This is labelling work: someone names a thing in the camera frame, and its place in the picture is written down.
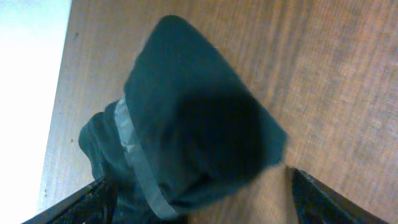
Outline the black taped garment bundle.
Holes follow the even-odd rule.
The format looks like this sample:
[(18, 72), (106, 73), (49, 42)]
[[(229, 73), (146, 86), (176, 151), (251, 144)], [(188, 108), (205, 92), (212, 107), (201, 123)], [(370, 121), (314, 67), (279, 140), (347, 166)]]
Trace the black taped garment bundle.
[(287, 135), (185, 19), (155, 26), (123, 96), (80, 131), (93, 177), (118, 187), (114, 223), (184, 223), (282, 161)]

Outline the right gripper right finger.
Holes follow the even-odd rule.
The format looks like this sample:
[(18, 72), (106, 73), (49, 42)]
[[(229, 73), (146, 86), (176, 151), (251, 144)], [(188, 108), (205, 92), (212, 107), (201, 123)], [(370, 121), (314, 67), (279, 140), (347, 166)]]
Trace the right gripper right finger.
[(303, 170), (287, 168), (299, 223), (370, 224), (386, 221), (369, 213)]

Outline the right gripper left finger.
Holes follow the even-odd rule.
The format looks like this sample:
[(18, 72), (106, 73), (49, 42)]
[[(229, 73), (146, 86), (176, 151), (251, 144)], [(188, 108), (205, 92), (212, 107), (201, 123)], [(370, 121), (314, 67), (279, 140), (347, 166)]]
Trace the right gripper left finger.
[(117, 198), (117, 185), (102, 177), (23, 224), (111, 224)]

